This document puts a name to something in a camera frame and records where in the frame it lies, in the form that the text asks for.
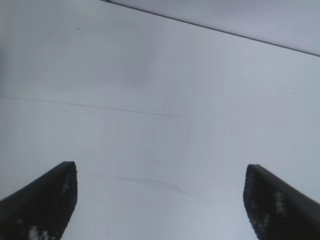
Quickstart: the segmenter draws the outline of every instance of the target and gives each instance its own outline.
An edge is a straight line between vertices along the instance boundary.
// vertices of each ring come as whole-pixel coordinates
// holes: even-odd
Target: white panel
[[[0,197],[75,161],[64,240],[256,239],[250,163],[320,201],[320,58],[98,0],[6,3]]]
[[[320,1],[317,0],[112,2],[320,55]]]

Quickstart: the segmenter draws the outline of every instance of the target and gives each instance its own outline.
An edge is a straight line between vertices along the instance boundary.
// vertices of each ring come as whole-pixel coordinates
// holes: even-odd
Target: scuff mark
[[[171,190],[171,191],[174,191],[174,192],[182,194],[182,195],[189,196],[189,194],[186,191],[182,190],[181,188],[179,188],[176,185],[166,183],[166,182],[163,182],[160,180],[152,179],[152,178],[115,177],[115,179],[121,180],[121,181],[131,182],[131,183],[137,183],[137,184],[141,184],[141,185],[146,185],[146,186],[151,186],[151,187],[156,187],[156,188],[167,189],[167,190]]]

